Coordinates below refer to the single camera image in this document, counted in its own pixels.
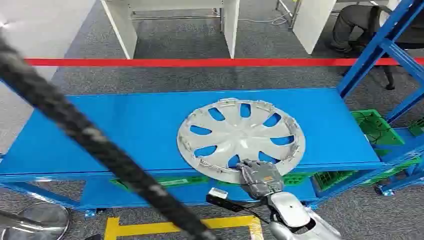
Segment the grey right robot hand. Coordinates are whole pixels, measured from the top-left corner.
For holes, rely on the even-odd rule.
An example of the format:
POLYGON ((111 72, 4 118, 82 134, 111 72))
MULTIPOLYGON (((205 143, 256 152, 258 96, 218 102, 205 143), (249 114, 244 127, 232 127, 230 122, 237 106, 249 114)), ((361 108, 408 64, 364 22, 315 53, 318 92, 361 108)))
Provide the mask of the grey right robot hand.
POLYGON ((236 169, 241 174, 241 188, 254 200, 283 190, 282 176, 271 162, 244 159, 237 163, 236 169))

